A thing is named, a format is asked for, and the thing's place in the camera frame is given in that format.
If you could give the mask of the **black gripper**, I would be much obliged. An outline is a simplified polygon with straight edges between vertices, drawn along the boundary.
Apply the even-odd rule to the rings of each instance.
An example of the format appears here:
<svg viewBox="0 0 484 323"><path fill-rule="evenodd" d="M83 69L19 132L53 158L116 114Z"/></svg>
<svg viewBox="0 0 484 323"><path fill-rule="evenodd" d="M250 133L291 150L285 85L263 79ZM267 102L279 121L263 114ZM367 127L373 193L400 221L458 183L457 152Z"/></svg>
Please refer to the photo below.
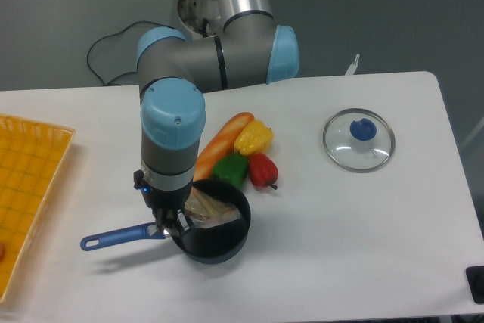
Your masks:
<svg viewBox="0 0 484 323"><path fill-rule="evenodd" d="M155 218L156 231L163 236L186 234L194 223L185 215L185 202L190 196L192 181L172 191L162 190L147 180L148 173L139 169L133 173L134 188L139 190Z"/></svg>

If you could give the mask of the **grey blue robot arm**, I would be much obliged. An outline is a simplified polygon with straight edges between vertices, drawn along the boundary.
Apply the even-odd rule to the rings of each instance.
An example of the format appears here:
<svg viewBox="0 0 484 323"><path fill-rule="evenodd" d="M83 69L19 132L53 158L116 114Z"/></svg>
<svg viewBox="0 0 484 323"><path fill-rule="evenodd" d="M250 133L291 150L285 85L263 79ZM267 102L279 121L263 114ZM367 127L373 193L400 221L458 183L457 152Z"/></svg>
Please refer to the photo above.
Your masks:
<svg viewBox="0 0 484 323"><path fill-rule="evenodd" d="M138 43L141 171L135 186L157 227L187 229L183 214L205 125L204 94L293 78L299 46L289 26L275 23L268 0L214 0L209 33L193 41L159 26Z"/></svg>

